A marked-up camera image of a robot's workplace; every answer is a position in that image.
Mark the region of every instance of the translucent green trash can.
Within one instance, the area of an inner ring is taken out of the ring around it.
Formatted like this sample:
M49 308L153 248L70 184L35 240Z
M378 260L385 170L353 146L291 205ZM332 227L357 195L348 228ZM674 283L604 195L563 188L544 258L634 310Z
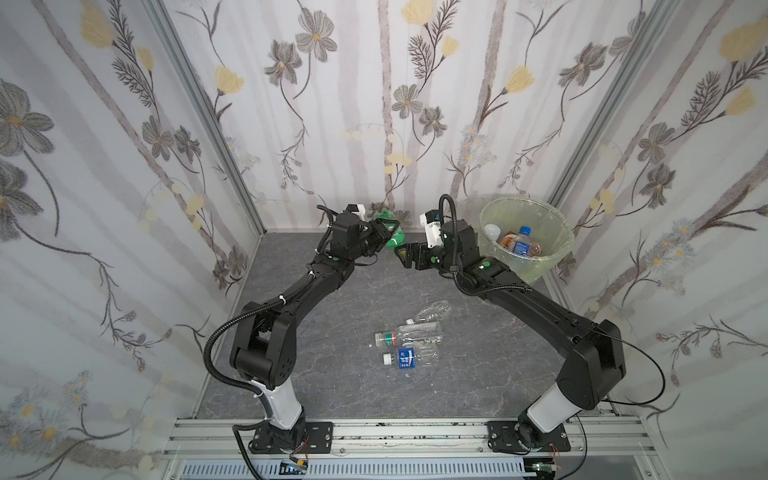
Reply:
M531 241L541 245L543 255L521 257L506 250L486 237L483 227L488 223L498 225L502 229L502 236L508 231L517 233L520 227L530 227ZM557 265L571 251L573 243L571 227L563 214L550 204L526 197L504 197L493 200L480 212L480 254L496 257L506 263L526 283L533 283Z

